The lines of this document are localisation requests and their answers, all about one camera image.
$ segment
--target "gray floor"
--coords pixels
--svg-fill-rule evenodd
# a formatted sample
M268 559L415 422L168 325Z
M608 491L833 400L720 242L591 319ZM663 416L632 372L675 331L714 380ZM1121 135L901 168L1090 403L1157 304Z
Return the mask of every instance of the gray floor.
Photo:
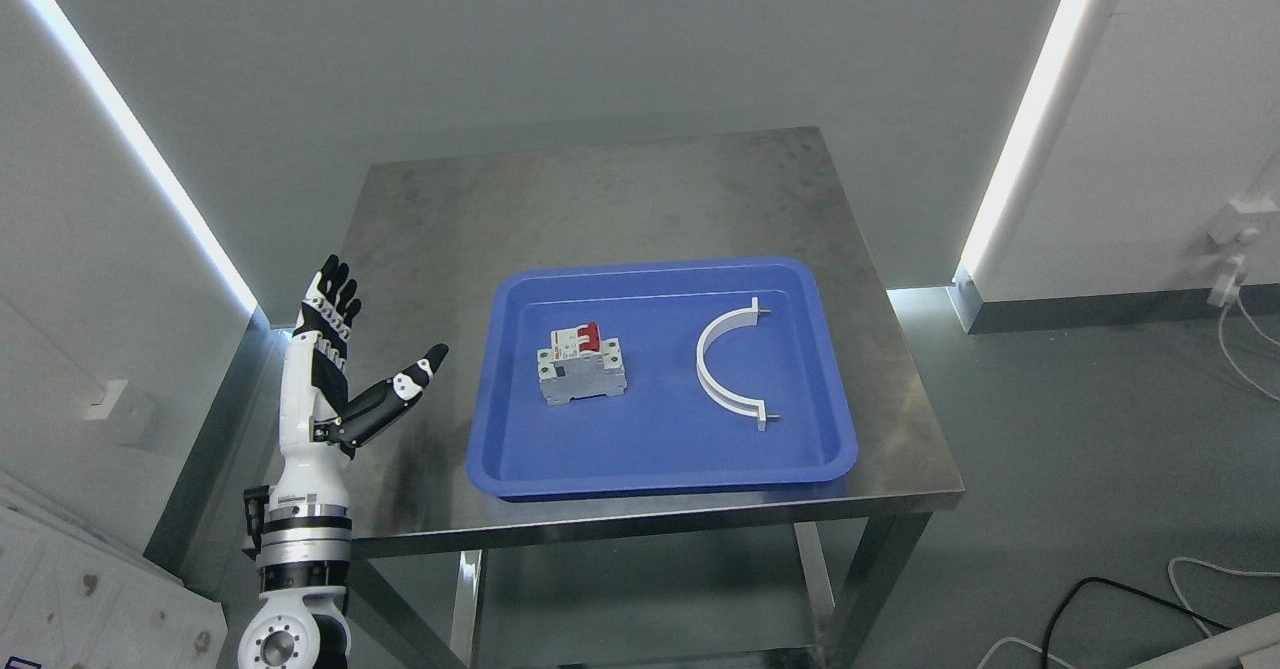
M945 290L891 295L968 492L924 532L859 666L974 666L1000 637L1038 643L1061 596L1088 574L1172 599L1170 556L1280 571L1280 405L1234 377L1215 322L966 336ZM1280 335L1280 317L1261 322ZM1280 388L1280 350L1243 319L1229 319L1228 335L1245 368ZM271 409L269 399L255 408L261 426ZM234 638L256 610L252 567L233 545L241 485L266 464L264 437L242 446L239 476L209 513L218 541L201 542L189 564L193 588L227 606L233 638L220 666L234 666ZM833 572L858 531L858 522L822 526ZM442 633L454 565L452 556L379 563ZM810 640L782 528L493 551L489 572L484 666ZM1225 623L1280 611L1280 581L1184 572L1189 600ZM1167 610L1091 587L1061 619L1053 650L1083 666L1124 666L1196 638ZM1006 647L988 666L1034 663ZM398 666L358 629L351 665Z

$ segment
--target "table top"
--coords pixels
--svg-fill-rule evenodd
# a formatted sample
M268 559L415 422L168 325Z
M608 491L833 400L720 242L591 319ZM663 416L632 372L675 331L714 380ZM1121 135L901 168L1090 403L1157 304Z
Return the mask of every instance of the table top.
M526 269L785 255L813 269L858 434L842 481L503 501L467 440L494 292ZM447 342L424 399L347 468L356 556L951 509L959 469L817 128L371 168L342 258L353 391Z

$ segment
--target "led light strip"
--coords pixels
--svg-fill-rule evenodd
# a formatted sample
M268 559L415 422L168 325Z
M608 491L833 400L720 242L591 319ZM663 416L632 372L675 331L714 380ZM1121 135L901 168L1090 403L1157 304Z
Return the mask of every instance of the led light strip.
M1027 91L1009 128L1005 148L1001 150L1000 160L991 174L987 194L983 194L978 215L969 230L969 239L965 240L964 251L960 253L960 265L970 276L978 272L987 249L991 248L992 235L1005 217L1015 187L1023 180L1027 164L1032 159L1033 145L1044 128L1044 116L1051 100L1061 90L1064 69L1076 49L1076 38L1089 3L1091 0L1061 0L1057 5L1053 22L1044 36L1044 45L1036 60L1036 68L1032 69L1030 81L1027 82ZM1042 146L1037 150L1048 148Z
M207 256L223 278L227 289L232 292L233 297L243 306L247 313L252 313L257 308L257 299L255 299L252 290L237 271L230 256L219 244L218 237L214 235L214 232L210 232L209 224L205 223L205 217L196 209L196 205L192 203L187 191L178 182L178 177L174 177L173 169L169 168L169 164L161 157L160 151L152 145L151 137L147 137L147 132L143 130L137 116L133 116L128 104L124 104L120 92L111 84L106 72L102 72L97 59L93 58L88 46L84 45L84 41L76 32L76 27L72 26L67 14L63 13L63 9L55 0L27 0L27 3L31 4L37 17L49 28L50 35L61 46L67 58L74 64L79 75L83 77L86 84L97 96L111 122L115 122L118 130L128 141L128 145L132 146L134 153L137 153L142 166L147 168L156 185L160 187L165 198L169 200L169 205L178 212L182 221L187 224L187 230L191 232L200 248L205 251L205 256Z

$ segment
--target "white cable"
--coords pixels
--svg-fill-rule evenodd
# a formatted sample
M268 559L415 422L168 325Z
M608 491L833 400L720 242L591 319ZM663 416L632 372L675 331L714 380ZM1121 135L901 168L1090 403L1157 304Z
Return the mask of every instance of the white cable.
M1244 319L1248 319L1249 326L1253 327L1253 331L1258 333L1258 336L1265 338L1265 340L1271 342L1271 344L1280 345L1280 342L1275 340L1275 338L1271 338L1271 335L1268 335L1266 331L1262 331L1262 327L1258 326L1258 324L1253 321L1253 315L1249 313L1249 310L1244 308L1244 299L1243 299L1243 297L1236 295L1235 297L1235 303L1240 306L1240 313L1244 315Z
M983 655L982 661L978 663L978 668L977 669L982 669L983 666L986 666L987 661L991 660L992 655L996 655L996 650L998 650L1000 647L1005 646L1006 643L1016 643L1019 646L1024 646L1024 647L1034 651L1036 654L1044 654L1044 651L1041 647L1033 645L1032 642L1029 642L1027 640L1020 640L1018 637L1005 637L1002 640L997 640L996 643L991 645L991 649L987 650L987 655ZM1075 669L1075 665L1065 661L1060 656L1053 656L1051 654L1051 655L1048 655L1048 657L1050 657L1050 660L1056 661L1056 663L1061 664L1062 666L1066 666L1066 669Z
M1215 572L1230 574L1231 577L1263 577L1263 578L1280 579L1280 572L1245 572L1243 569L1228 569L1226 567L1219 567L1217 564L1211 564L1208 562L1204 562L1203 559L1196 559L1193 556L1175 556L1169 560L1169 567L1167 567L1169 583L1170 586L1174 587L1174 592L1175 595L1178 595L1178 601L1181 602L1183 609L1187 609L1188 611L1192 610L1192 605L1187 601L1187 597L1183 596L1183 590L1181 587L1178 586L1178 579L1174 577L1174 567L1176 567L1179 563L1197 564L1197 567L1203 567L1206 569L1212 569ZM1202 632L1204 632L1206 638L1213 636L1213 633L1208 631L1208 627L1206 627L1203 622L1196 619L1194 617L1192 617L1192 620L1196 622L1197 627L1199 627Z
M1276 395L1271 394L1271 391L1267 391L1267 390L1265 390L1265 388L1258 386L1257 381L1253 381L1253 379L1249 379L1248 374L1244 374L1244 370L1240 368L1239 365L1235 363L1235 359L1231 359L1230 350L1226 350L1226 342L1222 340L1222 324L1226 322L1226 313L1229 312L1230 308L1231 308L1230 304L1222 306L1222 312L1220 315L1217 315L1217 345L1221 347L1222 356L1226 356L1226 359L1231 365L1231 368L1235 370L1235 374L1240 375L1240 379L1244 379L1244 381L1248 381L1249 386L1256 388L1256 390L1262 391L1262 394L1265 394L1267 397L1271 397L1272 400L1280 400L1280 397L1276 397Z

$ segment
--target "gray wall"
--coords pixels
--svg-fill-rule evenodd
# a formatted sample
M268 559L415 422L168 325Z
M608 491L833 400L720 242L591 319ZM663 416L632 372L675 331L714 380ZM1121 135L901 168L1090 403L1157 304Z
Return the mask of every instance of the gray wall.
M23 0L0 0L0 469L142 550L248 312ZM154 397L132 446L82 417Z
M947 281L1057 0L59 3L288 322L372 162L768 127L822 128L888 285Z
M1212 285L1208 224L1280 148L1277 20L1280 0L1119 0L983 299ZM1280 281L1277 260L1272 232L1249 283Z

